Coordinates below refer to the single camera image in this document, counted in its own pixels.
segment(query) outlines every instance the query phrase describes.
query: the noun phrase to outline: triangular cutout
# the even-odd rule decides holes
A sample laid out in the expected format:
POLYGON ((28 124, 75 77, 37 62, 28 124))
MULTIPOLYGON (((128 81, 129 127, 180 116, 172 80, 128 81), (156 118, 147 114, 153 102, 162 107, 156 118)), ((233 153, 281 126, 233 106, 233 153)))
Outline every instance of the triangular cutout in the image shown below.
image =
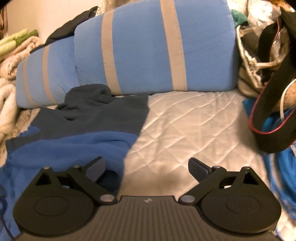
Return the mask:
POLYGON ((49 185, 51 184, 51 180, 48 174, 44 173, 42 176, 39 178, 38 182, 36 183, 36 186, 42 186, 42 185, 49 185))
POLYGON ((244 176, 243 183, 244 184, 259 185, 259 183, 255 180, 255 178, 249 172, 244 176))

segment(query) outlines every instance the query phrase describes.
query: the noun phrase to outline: green object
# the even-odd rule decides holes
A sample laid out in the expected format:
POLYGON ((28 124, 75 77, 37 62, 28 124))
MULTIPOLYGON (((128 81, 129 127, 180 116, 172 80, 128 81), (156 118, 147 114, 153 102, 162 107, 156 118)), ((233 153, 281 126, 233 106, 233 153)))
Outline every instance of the green object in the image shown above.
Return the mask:
POLYGON ((15 33, 15 34, 5 37, 4 39, 0 40, 0 46, 4 45, 12 40, 15 40, 16 38, 22 37, 22 36, 26 35, 28 32, 29 32, 29 30, 26 28, 26 29, 23 29, 22 31, 15 33))
POLYGON ((17 43, 13 40, 6 44, 0 45, 0 56, 13 51, 17 46, 17 43))
POLYGON ((16 38, 15 41, 16 41, 17 46, 21 45, 22 42, 24 42, 25 40, 27 40, 31 36, 38 36, 38 31, 35 29, 32 32, 30 32, 22 37, 16 38))
POLYGON ((237 27, 238 25, 241 25, 242 23, 248 20, 246 15, 244 15, 243 13, 235 9, 231 9, 231 14, 233 17, 233 22, 235 27, 237 27))

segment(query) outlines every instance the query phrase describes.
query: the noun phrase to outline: teal cloth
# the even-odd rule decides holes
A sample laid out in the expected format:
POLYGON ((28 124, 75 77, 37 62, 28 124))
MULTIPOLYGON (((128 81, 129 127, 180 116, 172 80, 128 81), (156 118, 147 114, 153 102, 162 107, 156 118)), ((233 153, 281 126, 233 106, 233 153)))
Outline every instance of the teal cloth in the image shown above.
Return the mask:
POLYGON ((231 15, 233 17, 233 22, 235 27, 237 27, 238 25, 241 25, 242 23, 248 20, 246 15, 244 15, 243 13, 235 9, 231 9, 231 15))

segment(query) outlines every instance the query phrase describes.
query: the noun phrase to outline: white quilted mattress pad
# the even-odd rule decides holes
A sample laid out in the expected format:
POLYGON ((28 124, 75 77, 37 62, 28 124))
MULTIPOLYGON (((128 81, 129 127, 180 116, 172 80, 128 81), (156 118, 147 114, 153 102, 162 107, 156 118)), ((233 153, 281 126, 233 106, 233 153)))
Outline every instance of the white quilted mattress pad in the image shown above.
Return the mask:
MULTIPOLYGON (((173 195, 178 199, 198 184, 188 171, 191 157, 228 171, 250 166, 268 185, 243 100, 238 90, 150 96, 141 135, 125 158, 119 196, 173 195)), ((296 240, 296 224, 285 211, 277 230, 284 241, 296 240)))

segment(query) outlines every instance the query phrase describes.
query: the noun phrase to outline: white cable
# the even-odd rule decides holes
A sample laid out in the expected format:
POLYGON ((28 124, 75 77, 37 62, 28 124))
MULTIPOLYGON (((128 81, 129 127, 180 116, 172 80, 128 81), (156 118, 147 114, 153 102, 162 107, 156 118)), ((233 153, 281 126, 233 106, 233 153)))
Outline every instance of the white cable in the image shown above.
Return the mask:
MULTIPOLYGON (((283 91, 283 94, 281 95, 281 103, 280 103, 280 115, 281 115, 281 121, 283 122, 285 119, 284 116, 284 98, 286 95, 287 90, 289 89, 289 87, 296 81, 296 79, 294 79, 291 83, 289 83, 289 85, 285 88, 285 90, 283 91)), ((290 145, 294 155, 296 156, 296 148, 294 146, 294 143, 292 145, 290 145)))

